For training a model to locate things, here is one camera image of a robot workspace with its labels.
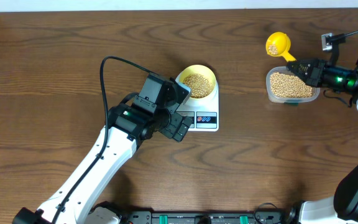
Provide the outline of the yellow measuring scoop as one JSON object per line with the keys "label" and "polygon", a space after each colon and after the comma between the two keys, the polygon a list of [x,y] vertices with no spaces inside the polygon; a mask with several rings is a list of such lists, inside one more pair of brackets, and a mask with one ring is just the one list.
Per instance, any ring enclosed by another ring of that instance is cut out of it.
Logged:
{"label": "yellow measuring scoop", "polygon": [[[270,55],[268,53],[268,46],[270,44],[275,44],[277,46],[278,49],[277,55]],[[289,53],[290,47],[291,47],[290,38],[283,32],[275,32],[271,34],[265,43],[265,49],[269,56],[283,57],[287,62],[296,60],[296,58]]]}

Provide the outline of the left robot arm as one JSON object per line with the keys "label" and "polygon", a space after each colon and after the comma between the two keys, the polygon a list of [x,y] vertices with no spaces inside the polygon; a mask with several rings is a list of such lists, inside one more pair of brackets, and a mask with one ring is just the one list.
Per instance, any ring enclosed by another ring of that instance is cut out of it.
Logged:
{"label": "left robot arm", "polygon": [[180,142],[192,124],[176,112],[181,101],[172,107],[149,102],[153,114],[138,105],[147,101],[131,93],[112,107],[94,146],[67,181],[36,211],[22,208],[13,223],[119,223],[119,215],[93,207],[112,177],[155,132]]}

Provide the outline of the pale yellow plastic bowl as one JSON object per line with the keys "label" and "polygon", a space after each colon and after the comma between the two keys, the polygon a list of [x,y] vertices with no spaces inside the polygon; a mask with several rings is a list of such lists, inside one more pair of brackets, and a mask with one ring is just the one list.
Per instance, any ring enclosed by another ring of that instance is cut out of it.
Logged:
{"label": "pale yellow plastic bowl", "polygon": [[210,68],[208,68],[208,67],[206,67],[206,66],[204,66],[204,65],[191,65],[191,66],[185,68],[185,69],[177,76],[176,81],[177,81],[178,83],[182,83],[182,84],[183,84],[183,80],[184,80],[187,76],[189,76],[189,75],[191,75],[191,74],[194,74],[194,73],[199,73],[199,74],[202,74],[203,76],[205,76],[205,77],[212,83],[212,85],[213,85],[213,90],[212,90],[212,92],[211,92],[208,96],[206,96],[206,97],[204,97],[204,98],[192,98],[192,97],[191,97],[191,93],[190,93],[190,99],[191,99],[191,100],[194,100],[194,101],[199,101],[199,102],[201,102],[201,101],[209,101],[209,100],[213,99],[213,98],[215,97],[217,91],[218,91],[217,79],[216,79],[216,76],[215,76],[214,72],[213,72]]}

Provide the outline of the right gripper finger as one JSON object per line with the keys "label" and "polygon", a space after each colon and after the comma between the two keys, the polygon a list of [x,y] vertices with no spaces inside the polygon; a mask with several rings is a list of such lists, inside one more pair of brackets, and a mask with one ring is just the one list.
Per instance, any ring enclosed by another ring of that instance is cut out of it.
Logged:
{"label": "right gripper finger", "polygon": [[287,63],[288,70],[308,70],[314,64],[314,59],[295,60]]}
{"label": "right gripper finger", "polygon": [[305,84],[310,83],[310,76],[309,76],[309,71],[307,68],[287,67],[287,70],[292,72],[296,77],[298,77]]}

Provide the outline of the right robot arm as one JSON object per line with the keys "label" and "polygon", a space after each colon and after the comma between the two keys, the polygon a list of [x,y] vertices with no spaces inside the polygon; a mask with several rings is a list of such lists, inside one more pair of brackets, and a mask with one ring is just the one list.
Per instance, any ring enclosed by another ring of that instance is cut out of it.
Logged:
{"label": "right robot arm", "polygon": [[[358,112],[358,58],[354,68],[338,67],[338,50],[330,60],[288,62],[287,70],[306,85],[350,95],[348,107]],[[294,223],[358,223],[358,165],[338,184],[332,197],[301,202]]]}

